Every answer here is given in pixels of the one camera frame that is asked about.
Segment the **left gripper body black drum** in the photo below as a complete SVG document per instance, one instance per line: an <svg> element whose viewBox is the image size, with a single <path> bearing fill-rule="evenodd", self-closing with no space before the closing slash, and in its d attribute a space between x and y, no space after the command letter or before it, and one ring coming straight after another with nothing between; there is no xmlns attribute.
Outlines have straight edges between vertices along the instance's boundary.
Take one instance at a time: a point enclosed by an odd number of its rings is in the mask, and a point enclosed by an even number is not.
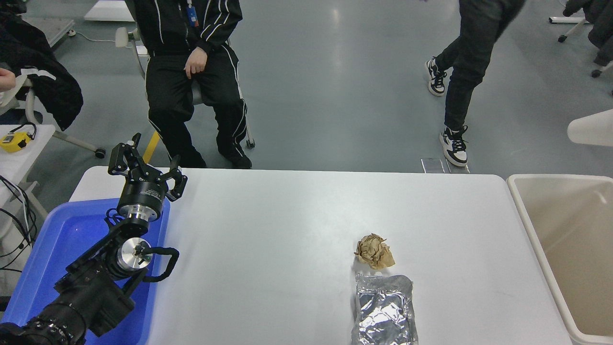
<svg viewBox="0 0 613 345"><path fill-rule="evenodd" d="M162 181L141 181L127 178L121 192L118 209L127 212L129 206L140 205L155 212L161 212L168 186Z"/></svg>

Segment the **person's left hand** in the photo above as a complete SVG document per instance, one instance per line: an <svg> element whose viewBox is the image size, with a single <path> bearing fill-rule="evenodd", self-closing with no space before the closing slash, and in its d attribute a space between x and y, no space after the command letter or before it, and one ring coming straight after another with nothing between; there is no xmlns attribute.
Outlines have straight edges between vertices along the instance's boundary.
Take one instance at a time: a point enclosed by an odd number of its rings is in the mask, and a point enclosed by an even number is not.
<svg viewBox="0 0 613 345"><path fill-rule="evenodd" d="M195 48L191 52L190 56L188 56L188 59L184 66L184 72L186 74L186 77L191 80L194 74L203 72L205 70L207 61L207 53L199 47Z"/></svg>

